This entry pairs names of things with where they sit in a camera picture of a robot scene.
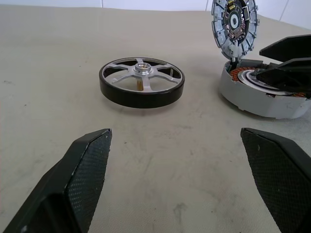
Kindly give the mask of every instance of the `spoked wheel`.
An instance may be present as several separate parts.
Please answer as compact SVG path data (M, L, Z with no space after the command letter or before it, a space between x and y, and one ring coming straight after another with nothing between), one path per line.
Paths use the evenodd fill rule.
M153 58L131 57L103 66L101 91L109 100L133 108L157 108L177 101L185 83L176 66Z

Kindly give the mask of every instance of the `stain on surface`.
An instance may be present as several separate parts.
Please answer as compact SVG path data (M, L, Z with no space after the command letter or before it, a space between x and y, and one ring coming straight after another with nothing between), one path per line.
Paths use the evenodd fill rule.
M145 109L142 109L140 115L141 115L142 117L146 116L146 110L145 110Z
M152 161L153 157L154 157L153 155L149 157L148 163L147 163L146 168L144 170L144 174L146 174L146 172L147 172L147 170L148 170L148 168L149 168L149 166L151 164L151 161Z
M15 85L15 84L14 84L14 83L12 83L11 81L6 81L6 80L4 80L4 81L3 81L3 83L4 83L4 84Z
M291 103L286 103L286 108L293 109L292 106L291 106Z
M42 163L43 161L41 160L41 159L36 159L35 161L34 161L34 164L35 165L37 165L37 164L40 164L40 163Z
M184 232L184 226L183 226L181 215L182 215L182 212L186 210L187 210L187 206L185 205L185 203L182 203L182 202L178 203L176 207L173 209L180 233Z
M183 130L191 130L193 127L190 125L175 125L176 128L181 128Z

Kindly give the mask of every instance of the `gray motor casing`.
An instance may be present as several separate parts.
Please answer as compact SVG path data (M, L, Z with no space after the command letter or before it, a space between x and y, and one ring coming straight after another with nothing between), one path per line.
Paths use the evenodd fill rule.
M242 59L240 67L260 67L263 61ZM272 96L239 81L228 73L230 62L224 66L219 86L220 93L241 110L263 117L294 119L304 115L311 107L311 100L294 96Z

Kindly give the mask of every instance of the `black ring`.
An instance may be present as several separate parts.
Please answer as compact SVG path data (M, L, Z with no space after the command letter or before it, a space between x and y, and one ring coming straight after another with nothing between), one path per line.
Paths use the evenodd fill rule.
M103 68L112 62L109 62L106 65L104 65L99 71L99 80L100 80L102 94L107 99L111 100L112 102L115 102L123 106L132 107L132 108L158 108L158 107L163 107L171 103L174 103L181 97L183 93L185 75L177 67L176 68L182 74L182 77L181 77L182 81L177 86L169 90L152 92L152 93L140 93L140 92L127 91L127 90L117 88L111 85L110 83L108 83L103 77Z

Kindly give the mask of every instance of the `carbon fiber texture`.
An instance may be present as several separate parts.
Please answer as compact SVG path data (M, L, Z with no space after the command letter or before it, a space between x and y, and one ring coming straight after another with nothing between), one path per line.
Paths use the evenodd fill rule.
M245 131L242 140L257 189L281 232L307 232L302 225L310 217L309 180L277 143Z
M83 233L90 227L103 188L110 141L111 132L107 131L90 143L67 186L69 201Z

